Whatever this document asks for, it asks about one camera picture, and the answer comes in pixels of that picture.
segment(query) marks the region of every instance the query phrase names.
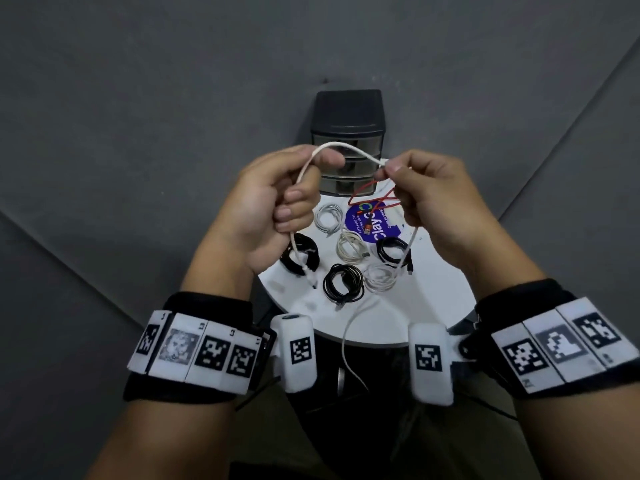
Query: fingernail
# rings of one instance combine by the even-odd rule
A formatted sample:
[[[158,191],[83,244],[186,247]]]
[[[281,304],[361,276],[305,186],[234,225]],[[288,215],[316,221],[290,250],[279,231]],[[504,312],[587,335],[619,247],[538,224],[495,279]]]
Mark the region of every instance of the fingernail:
[[[291,209],[288,207],[281,207],[276,210],[276,219],[286,219],[291,215]]]
[[[388,175],[393,175],[396,171],[400,169],[401,166],[402,165],[400,165],[400,163],[398,162],[389,161],[385,165],[385,170],[387,171]]]
[[[287,200],[293,202],[302,198],[302,192],[300,190],[291,190],[287,192]]]

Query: person's left hand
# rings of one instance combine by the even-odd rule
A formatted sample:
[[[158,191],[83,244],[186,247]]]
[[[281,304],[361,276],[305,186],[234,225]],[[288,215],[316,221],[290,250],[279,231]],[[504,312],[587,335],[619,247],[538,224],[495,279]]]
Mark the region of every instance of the person's left hand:
[[[275,263],[289,243],[289,233],[313,222],[313,208],[320,201],[319,167],[344,165],[342,154],[327,148],[294,185],[315,148],[293,146],[249,163],[205,239],[214,239],[228,252],[244,257],[256,274]]]

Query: hand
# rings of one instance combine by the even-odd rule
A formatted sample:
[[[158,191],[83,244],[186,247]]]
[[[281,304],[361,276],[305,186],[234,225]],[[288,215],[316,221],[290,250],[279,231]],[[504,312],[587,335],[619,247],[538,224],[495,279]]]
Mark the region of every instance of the hand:
[[[410,226],[429,232],[440,256],[464,268],[484,240],[500,230],[461,160],[409,150],[387,162],[375,175],[391,178]]]
[[[310,144],[293,146],[247,165],[205,239],[245,259],[254,273],[275,263],[289,243],[289,233],[313,222],[313,208],[320,201],[319,166],[344,165],[344,157],[327,148],[294,185],[314,149]]]

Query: black coiled cable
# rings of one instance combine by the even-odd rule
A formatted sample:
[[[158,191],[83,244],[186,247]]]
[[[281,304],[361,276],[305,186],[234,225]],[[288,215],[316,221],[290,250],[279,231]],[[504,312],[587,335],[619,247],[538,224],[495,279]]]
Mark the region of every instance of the black coiled cable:
[[[298,247],[299,252],[307,255],[307,267],[311,271],[318,269],[318,266],[320,265],[320,254],[318,254],[318,246],[316,242],[310,237],[299,233],[294,234],[294,239],[296,240],[296,246]],[[280,256],[280,262],[283,263],[284,267],[290,272],[299,276],[304,276],[305,272],[302,270],[302,266],[291,259],[292,250],[293,246],[289,243],[287,249],[285,249],[282,256]]]
[[[348,290],[346,294],[336,290],[333,284],[333,279],[337,274],[342,275],[342,283]],[[353,303],[364,296],[364,276],[356,266],[334,264],[324,277],[322,288],[327,298],[338,304],[338,306],[343,306],[345,303]]]
[[[402,239],[400,239],[399,237],[383,237],[382,239],[379,239],[376,242],[376,252],[378,253],[378,257],[384,261],[384,262],[391,262],[394,264],[400,264],[400,259],[396,259],[393,258],[391,256],[389,256],[386,252],[385,252],[385,247],[387,248],[400,248],[403,251],[406,250],[407,247],[407,243],[404,242]],[[409,274],[413,274],[413,261],[411,259],[411,250],[409,250],[409,253],[406,255],[406,259],[404,260],[404,264],[402,265],[407,266],[407,271],[409,272]]]

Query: person's right hand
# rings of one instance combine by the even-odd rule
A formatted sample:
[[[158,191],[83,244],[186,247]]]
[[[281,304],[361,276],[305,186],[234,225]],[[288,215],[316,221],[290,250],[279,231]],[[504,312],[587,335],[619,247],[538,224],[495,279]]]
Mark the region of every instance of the person's right hand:
[[[501,232],[461,160],[409,150],[375,175],[391,178],[410,226],[423,226],[442,258],[459,269],[490,236]]]

